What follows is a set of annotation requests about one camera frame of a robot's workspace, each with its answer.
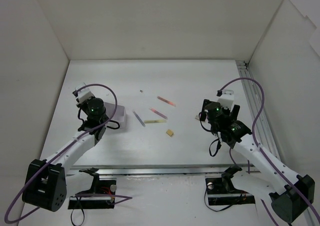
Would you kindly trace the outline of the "purple pen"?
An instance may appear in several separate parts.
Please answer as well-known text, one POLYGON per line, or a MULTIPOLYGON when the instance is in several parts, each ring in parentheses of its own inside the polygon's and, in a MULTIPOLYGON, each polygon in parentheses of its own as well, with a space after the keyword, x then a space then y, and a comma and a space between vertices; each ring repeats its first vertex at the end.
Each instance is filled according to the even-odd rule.
POLYGON ((140 118, 140 116, 137 114, 137 112, 136 112, 135 110, 133 110, 132 112, 133 112, 134 116, 136 117, 136 119, 139 121, 139 123, 140 123, 143 127, 145 127, 145 126, 146 126, 145 123, 144 123, 143 120, 140 118))

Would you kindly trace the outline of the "red pen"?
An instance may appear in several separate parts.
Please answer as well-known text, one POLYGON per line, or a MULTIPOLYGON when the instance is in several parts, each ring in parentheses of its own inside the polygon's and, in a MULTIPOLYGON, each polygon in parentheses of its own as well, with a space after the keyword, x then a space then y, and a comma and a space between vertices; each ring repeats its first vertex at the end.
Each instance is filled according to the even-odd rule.
POLYGON ((163 102, 171 105, 171 106, 174 106, 174 107, 176 106, 175 103, 173 103, 172 101, 169 101, 169 100, 167 100, 167 99, 165 99, 165 98, 163 98, 163 97, 157 96, 157 98, 158 98, 159 100, 161 100, 161 101, 163 101, 163 102))
POLYGON ((160 116, 161 118, 163 118, 163 119, 165 119, 165 120, 168 119, 167 116, 165 116, 165 115, 162 114, 161 112, 157 111, 156 109, 154 109, 154 108, 149 108, 149 109, 150 109, 153 113, 155 113, 156 115, 160 116))

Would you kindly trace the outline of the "yellow highlighter pen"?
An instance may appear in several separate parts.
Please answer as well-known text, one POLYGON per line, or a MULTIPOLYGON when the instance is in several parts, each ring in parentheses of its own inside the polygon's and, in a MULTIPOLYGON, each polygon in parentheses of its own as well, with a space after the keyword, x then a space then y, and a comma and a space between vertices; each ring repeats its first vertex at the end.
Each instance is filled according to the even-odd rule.
POLYGON ((157 120, 145 120, 145 124, 157 124, 157 123, 166 123, 167 120, 165 119, 157 119, 157 120))

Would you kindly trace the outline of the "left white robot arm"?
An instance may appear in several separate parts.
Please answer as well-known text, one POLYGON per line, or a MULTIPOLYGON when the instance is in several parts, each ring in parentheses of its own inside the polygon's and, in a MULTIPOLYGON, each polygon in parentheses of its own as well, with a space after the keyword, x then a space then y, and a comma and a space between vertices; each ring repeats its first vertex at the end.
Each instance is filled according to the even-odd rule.
POLYGON ((100 98, 91 98, 80 103, 87 115, 72 140, 46 159, 33 160, 27 171, 22 201, 49 211, 57 211, 68 197, 67 173, 87 151, 102 139, 106 124, 116 113, 118 105, 107 114, 105 103, 100 98))

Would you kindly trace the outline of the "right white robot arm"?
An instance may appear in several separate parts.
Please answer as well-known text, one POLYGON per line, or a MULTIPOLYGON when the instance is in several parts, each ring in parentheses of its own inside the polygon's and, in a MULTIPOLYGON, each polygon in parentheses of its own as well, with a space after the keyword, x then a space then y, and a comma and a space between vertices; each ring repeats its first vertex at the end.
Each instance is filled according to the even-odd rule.
POLYGON ((217 137, 214 140, 217 151, 223 143, 227 144, 251 162, 265 179, 256 179, 235 165, 223 172, 222 188, 227 192, 243 189, 269 202, 275 214, 291 224, 312 206, 315 181, 309 175, 299 175, 267 151, 253 132, 237 119, 239 110, 239 105, 232 110, 224 109, 219 102, 205 99, 199 120, 210 124, 207 131, 217 137))

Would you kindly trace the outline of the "tan eraser block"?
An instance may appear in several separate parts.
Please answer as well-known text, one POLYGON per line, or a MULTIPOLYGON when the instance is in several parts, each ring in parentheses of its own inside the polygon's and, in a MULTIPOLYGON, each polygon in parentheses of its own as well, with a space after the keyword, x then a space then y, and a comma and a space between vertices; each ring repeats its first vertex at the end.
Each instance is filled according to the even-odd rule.
POLYGON ((168 129, 168 130, 166 131, 166 134, 167 134, 168 136, 172 137, 172 136, 174 135, 174 132, 173 132, 172 130, 168 129))

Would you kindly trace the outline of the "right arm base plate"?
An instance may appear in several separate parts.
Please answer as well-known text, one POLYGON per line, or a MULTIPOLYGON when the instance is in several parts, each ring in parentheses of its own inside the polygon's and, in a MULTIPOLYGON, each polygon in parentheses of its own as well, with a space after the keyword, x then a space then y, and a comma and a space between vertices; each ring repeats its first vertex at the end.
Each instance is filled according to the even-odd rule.
POLYGON ((255 197, 243 190, 228 188, 221 177, 206 177, 204 204, 213 212, 226 211, 236 205, 255 204, 255 197))

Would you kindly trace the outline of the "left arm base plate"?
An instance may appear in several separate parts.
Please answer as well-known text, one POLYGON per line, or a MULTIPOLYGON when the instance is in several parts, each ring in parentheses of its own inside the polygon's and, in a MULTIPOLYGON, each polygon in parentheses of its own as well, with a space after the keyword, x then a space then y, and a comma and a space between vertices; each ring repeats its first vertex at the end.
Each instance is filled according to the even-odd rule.
POLYGON ((94 209, 114 209, 116 198, 110 195, 116 194, 117 181, 107 179, 99 181, 93 189, 82 191, 80 194, 89 194, 89 196, 73 196, 69 198, 68 209, 71 210, 70 221, 72 225, 83 225, 85 221, 85 210, 94 209), (79 210, 82 214, 82 220, 74 221, 74 212, 79 210))

